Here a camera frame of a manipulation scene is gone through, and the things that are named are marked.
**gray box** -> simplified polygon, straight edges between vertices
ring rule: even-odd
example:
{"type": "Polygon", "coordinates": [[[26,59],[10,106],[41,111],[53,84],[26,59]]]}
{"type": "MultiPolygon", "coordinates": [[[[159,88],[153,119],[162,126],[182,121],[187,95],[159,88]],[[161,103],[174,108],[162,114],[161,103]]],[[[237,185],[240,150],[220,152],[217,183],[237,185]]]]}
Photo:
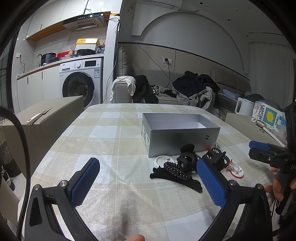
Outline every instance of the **gray box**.
{"type": "Polygon", "coordinates": [[[192,143],[194,151],[205,151],[216,142],[220,127],[200,114],[143,113],[142,139],[148,157],[178,155],[180,147],[192,143]]]}

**air conditioner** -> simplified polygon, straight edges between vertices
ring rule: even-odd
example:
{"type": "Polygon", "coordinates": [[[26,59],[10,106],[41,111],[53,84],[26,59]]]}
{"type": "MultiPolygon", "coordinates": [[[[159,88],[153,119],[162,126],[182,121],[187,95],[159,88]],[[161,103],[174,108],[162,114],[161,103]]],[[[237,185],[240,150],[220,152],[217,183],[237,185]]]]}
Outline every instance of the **air conditioner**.
{"type": "Polygon", "coordinates": [[[157,1],[137,0],[137,3],[155,5],[155,6],[165,7],[165,8],[169,8],[177,11],[182,6],[182,0],[157,0],[157,1]]]}

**range hood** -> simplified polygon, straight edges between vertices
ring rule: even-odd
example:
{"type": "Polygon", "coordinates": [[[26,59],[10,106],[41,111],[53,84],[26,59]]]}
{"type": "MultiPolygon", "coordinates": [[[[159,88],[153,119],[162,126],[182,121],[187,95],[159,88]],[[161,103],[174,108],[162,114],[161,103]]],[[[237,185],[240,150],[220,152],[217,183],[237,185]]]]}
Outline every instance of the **range hood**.
{"type": "Polygon", "coordinates": [[[105,19],[96,17],[92,14],[80,15],[77,17],[66,19],[63,26],[70,31],[82,30],[87,28],[96,28],[105,26],[105,19]]]}

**lemon carton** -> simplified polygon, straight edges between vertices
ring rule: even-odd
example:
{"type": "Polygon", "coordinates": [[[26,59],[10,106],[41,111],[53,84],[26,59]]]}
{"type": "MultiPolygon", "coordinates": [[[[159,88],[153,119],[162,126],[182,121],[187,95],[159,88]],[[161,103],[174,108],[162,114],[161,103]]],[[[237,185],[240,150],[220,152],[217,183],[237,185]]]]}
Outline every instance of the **lemon carton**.
{"type": "Polygon", "coordinates": [[[256,101],[252,116],[267,124],[271,129],[279,131],[281,125],[286,125],[283,113],[263,101],[256,101]]]}

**lemon illustration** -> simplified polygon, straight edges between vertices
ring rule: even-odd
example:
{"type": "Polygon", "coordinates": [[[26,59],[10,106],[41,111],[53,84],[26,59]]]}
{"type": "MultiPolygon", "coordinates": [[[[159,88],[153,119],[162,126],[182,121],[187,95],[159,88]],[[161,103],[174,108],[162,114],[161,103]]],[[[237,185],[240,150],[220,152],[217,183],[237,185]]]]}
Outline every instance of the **lemon illustration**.
{"type": "Polygon", "coordinates": [[[266,118],[269,122],[272,122],[274,120],[274,115],[272,114],[272,112],[268,111],[266,114],[266,118]]]}

